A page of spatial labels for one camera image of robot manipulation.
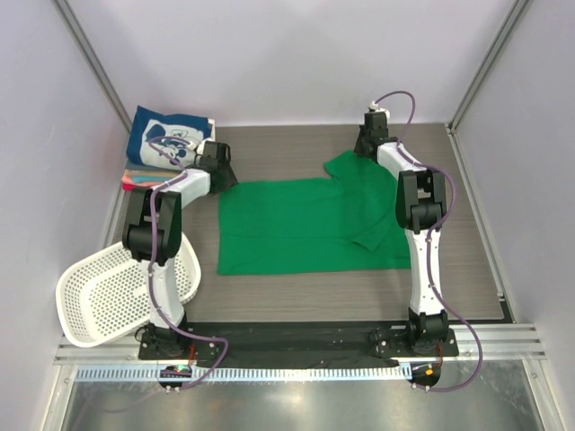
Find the green t shirt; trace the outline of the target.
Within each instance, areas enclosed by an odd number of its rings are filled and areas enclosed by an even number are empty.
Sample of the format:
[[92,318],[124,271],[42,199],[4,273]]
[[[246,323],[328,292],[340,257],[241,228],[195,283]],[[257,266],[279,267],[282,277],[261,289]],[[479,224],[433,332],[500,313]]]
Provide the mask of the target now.
[[351,151],[324,178],[241,183],[219,199],[222,276],[407,269],[395,219],[397,181]]

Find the white perforated plastic basket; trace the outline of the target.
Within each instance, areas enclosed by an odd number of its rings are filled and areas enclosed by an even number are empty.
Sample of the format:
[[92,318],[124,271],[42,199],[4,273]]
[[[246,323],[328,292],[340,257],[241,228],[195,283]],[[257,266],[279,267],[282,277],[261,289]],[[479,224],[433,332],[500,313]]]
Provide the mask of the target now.
[[71,344],[89,348],[121,338],[149,322],[146,269],[116,242],[64,272],[56,304]]

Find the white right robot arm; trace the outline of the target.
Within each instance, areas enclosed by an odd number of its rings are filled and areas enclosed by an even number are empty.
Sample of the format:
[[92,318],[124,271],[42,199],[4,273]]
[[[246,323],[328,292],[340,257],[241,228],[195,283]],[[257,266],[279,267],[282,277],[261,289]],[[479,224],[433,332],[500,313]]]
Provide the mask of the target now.
[[441,296],[440,222],[447,214],[446,177],[418,161],[388,130],[389,112],[372,105],[359,126],[354,153],[390,172],[397,181],[395,218],[411,263],[411,301],[400,340],[411,353],[430,355],[447,340],[448,316]]

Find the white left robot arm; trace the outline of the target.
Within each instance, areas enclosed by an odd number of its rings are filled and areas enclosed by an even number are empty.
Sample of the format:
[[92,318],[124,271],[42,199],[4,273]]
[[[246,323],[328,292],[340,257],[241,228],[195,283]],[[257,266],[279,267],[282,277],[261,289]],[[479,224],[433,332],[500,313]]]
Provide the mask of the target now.
[[182,210],[198,198],[231,189],[238,180],[231,166],[228,144],[205,140],[193,149],[193,159],[182,164],[164,150],[169,138],[147,141],[158,155],[180,173],[152,188],[135,188],[128,201],[122,243],[146,275],[150,302],[149,323],[142,344],[173,359],[184,357],[194,340],[178,294],[175,257],[182,243]]

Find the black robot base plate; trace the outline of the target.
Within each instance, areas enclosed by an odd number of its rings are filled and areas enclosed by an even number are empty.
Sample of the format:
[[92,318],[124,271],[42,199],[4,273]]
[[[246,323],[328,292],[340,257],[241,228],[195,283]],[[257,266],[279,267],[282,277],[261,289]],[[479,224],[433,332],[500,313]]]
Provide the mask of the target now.
[[411,345],[403,321],[190,322],[188,331],[209,340],[183,339],[174,345],[144,326],[135,334],[138,358],[209,368],[224,349],[216,338],[229,343],[220,369],[391,367],[401,358],[419,362],[459,355],[453,330],[442,341],[424,338]]

